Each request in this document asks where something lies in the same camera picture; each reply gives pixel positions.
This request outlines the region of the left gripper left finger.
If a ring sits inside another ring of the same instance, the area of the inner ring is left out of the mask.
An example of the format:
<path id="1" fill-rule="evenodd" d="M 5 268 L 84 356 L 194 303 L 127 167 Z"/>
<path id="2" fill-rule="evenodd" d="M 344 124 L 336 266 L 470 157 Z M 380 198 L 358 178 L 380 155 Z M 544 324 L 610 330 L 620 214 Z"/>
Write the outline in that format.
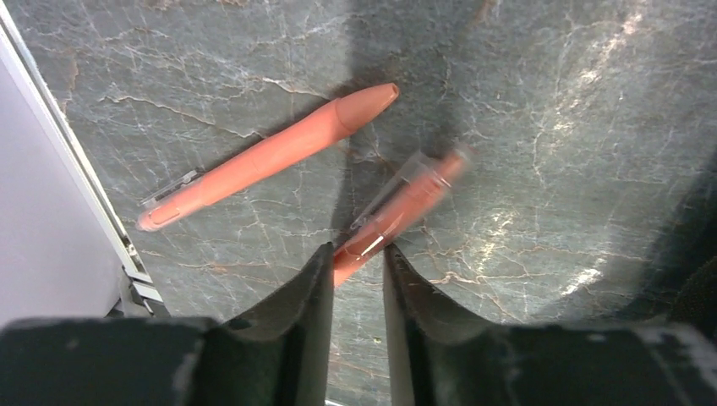
<path id="1" fill-rule="evenodd" d="M 272 294 L 206 317 L 33 318 L 1 332 L 4 405 L 322 405 L 331 244 Z"/>

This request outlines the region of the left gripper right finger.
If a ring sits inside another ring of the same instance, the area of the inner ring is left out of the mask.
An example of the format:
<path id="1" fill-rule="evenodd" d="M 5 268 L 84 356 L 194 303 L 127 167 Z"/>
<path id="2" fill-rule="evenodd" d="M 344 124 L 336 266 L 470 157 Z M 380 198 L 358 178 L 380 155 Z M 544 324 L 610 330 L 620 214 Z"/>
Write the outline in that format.
<path id="1" fill-rule="evenodd" d="M 713 405 L 716 348 L 677 323 L 497 324 L 394 245 L 383 296 L 395 405 Z"/>

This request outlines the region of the orange pencil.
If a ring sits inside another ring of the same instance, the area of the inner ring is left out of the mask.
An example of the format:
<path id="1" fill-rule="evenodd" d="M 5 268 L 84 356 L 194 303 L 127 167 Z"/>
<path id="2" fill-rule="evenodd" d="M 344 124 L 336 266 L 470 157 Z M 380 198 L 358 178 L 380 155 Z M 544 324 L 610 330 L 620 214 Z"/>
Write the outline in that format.
<path id="1" fill-rule="evenodd" d="M 420 151 L 411 156 L 351 224 L 350 238 L 336 249 L 334 285 L 344 283 L 440 203 L 474 156 L 468 145 L 456 145 L 440 159 Z"/>
<path id="2" fill-rule="evenodd" d="M 137 228 L 154 232 L 226 199 L 252 184 L 355 134 L 399 96 L 394 83 L 337 98 L 158 200 L 139 215 Z"/>

